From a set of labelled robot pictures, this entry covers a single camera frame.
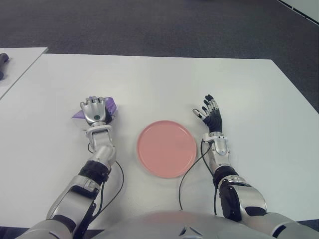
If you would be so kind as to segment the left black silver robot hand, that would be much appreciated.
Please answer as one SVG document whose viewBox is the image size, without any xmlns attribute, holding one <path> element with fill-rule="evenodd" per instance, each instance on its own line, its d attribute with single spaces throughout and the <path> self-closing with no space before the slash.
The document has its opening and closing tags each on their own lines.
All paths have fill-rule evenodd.
<svg viewBox="0 0 319 239">
<path fill-rule="evenodd" d="M 105 125 L 112 121 L 103 97 L 92 96 L 80 103 L 84 119 L 89 126 Z"/>
</svg>

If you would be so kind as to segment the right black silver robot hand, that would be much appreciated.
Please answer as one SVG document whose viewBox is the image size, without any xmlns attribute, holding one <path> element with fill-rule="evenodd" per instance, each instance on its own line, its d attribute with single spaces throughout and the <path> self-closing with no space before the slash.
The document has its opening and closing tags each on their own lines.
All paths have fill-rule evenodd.
<svg viewBox="0 0 319 239">
<path fill-rule="evenodd" d="M 204 122 L 209 132 L 222 133 L 222 117 L 216 100 L 212 95 L 208 94 L 203 102 L 205 104 L 205 106 L 202 106 L 203 112 L 198 109 L 193 109 L 192 112 Z"/>
</svg>

